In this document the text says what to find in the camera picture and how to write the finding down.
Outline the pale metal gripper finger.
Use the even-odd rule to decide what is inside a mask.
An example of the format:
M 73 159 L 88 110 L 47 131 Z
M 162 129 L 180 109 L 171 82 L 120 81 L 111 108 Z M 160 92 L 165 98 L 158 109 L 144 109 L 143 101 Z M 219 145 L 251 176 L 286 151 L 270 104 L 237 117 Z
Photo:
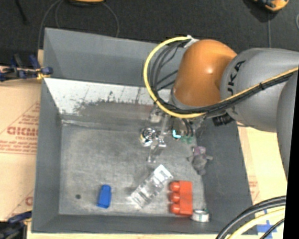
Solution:
M 166 149 L 167 145 L 164 140 L 157 139 L 153 141 L 150 146 L 149 156 L 147 158 L 148 163 L 155 163 L 156 159 Z

